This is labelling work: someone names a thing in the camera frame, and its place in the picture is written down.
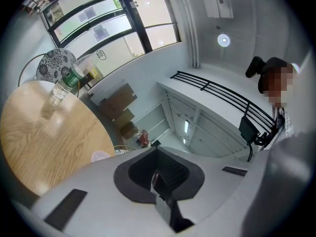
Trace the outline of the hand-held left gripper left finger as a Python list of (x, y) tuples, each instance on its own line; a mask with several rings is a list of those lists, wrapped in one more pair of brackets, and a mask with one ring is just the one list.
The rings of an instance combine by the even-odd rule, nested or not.
[(155, 204), (156, 195), (151, 183), (157, 164), (157, 149), (134, 150), (119, 155), (122, 160), (114, 171), (118, 191), (132, 202)]

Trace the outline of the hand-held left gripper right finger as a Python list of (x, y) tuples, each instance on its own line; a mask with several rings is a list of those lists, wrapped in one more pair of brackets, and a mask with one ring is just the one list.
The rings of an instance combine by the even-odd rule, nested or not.
[(194, 198), (205, 181), (197, 164), (163, 148), (158, 148), (158, 173), (174, 199)]

